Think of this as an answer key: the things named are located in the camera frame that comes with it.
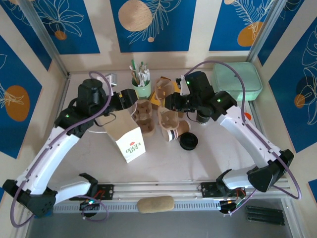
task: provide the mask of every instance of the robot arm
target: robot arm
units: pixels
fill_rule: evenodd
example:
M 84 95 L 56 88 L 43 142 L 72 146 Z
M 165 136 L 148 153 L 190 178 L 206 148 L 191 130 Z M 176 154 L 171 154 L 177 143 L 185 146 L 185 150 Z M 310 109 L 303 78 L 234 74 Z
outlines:
M 88 174 L 80 174 L 71 181 L 48 187 L 48 183 L 68 151 L 79 141 L 85 131 L 94 124 L 94 120 L 81 124 L 59 138 L 50 148 L 50 142 L 63 131 L 76 123 L 83 121 L 100 111 L 107 101 L 103 84 L 97 79 L 86 79 L 78 87 L 78 98 L 72 100 L 55 121 L 54 128 L 42 149 L 30 166 L 17 180 L 8 179 L 3 188 L 12 197 L 25 182 L 17 201 L 28 208 L 37 217 L 42 217 L 59 202 L 79 195 L 94 196 L 97 193 L 98 181 Z M 126 89 L 113 93 L 110 105 L 102 116 L 108 116 L 112 111 L 129 108 L 137 101 L 134 90 Z M 32 174 L 27 178 L 31 167 L 45 149 L 49 149 L 37 164 Z
M 289 166 L 294 158 L 292 152 L 290 150 L 281 151 L 247 119 L 244 122 L 241 118 L 241 108 L 237 106 L 237 102 L 227 92 L 215 93 L 203 72 L 197 71 L 176 81 L 186 89 L 181 88 L 181 93 L 169 95 L 165 99 L 165 107 L 179 112 L 197 111 L 198 122 L 206 122 L 212 118 L 235 136 L 255 162 L 255 165 L 251 167 L 227 170 L 220 175 L 216 188 L 221 195 L 228 195 L 238 187 L 249 186 L 266 192 L 286 172 L 272 153 L 275 152 Z M 250 131 L 249 127 L 270 144 L 270 150 Z

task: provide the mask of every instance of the black cup lid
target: black cup lid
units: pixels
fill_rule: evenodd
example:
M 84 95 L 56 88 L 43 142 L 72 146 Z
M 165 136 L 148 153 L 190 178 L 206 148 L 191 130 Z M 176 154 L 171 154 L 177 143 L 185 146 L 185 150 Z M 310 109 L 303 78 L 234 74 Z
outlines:
M 193 150 L 198 144 L 198 138 L 193 133 L 186 132 L 181 135 L 179 144 L 184 150 Z

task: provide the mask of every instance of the green container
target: green container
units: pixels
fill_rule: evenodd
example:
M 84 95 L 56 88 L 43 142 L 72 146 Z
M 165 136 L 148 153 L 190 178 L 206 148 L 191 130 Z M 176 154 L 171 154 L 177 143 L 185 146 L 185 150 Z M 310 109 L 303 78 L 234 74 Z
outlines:
M 151 96 L 151 81 L 145 87 L 138 87 L 135 81 L 132 79 L 132 86 L 137 93 L 138 99 L 149 99 Z
M 253 101 L 262 91 L 259 74 L 250 62 L 227 63 L 241 76 L 246 88 L 246 101 Z M 242 86 L 234 73 L 226 66 L 216 63 L 213 68 L 212 86 L 215 92 L 226 91 L 236 101 L 242 101 Z

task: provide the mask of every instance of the paper bag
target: paper bag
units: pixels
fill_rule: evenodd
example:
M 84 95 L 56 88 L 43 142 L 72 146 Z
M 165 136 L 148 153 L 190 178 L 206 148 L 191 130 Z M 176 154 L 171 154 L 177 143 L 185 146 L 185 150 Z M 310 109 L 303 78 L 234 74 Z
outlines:
M 97 118 L 97 121 L 101 125 L 110 122 L 103 127 L 119 147 L 126 162 L 129 163 L 145 153 L 141 129 L 131 118 L 128 110 L 113 113 L 116 115 L 116 119 L 113 120 L 113 116 L 110 115 L 108 117 Z

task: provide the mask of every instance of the white table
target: white table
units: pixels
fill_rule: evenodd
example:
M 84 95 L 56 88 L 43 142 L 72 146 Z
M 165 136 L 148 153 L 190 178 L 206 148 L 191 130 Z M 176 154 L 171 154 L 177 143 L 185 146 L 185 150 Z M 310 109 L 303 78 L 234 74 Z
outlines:
M 114 91 L 132 88 L 129 71 L 114 73 L 118 78 L 118 86 L 113 88 Z M 152 87 L 153 81 L 160 76 L 175 80 L 184 73 L 186 70 L 152 70 Z M 211 71 L 205 73 L 210 78 Z M 78 86 L 87 78 L 88 74 L 71 76 L 63 108 L 77 97 Z M 251 114 L 249 104 L 246 107 L 246 111 Z M 210 120 L 206 125 L 194 122 L 191 125 L 191 132 L 199 141 L 195 150 L 183 150 L 178 140 L 166 142 L 157 125 L 155 134 L 144 139 L 146 153 L 129 164 L 107 134 L 86 132 L 61 162 L 51 182 L 72 179 L 79 173 L 88 173 L 99 182 L 214 180 L 227 169 L 254 164 L 247 151 L 218 123 Z M 93 126 L 91 130 L 103 129 Z

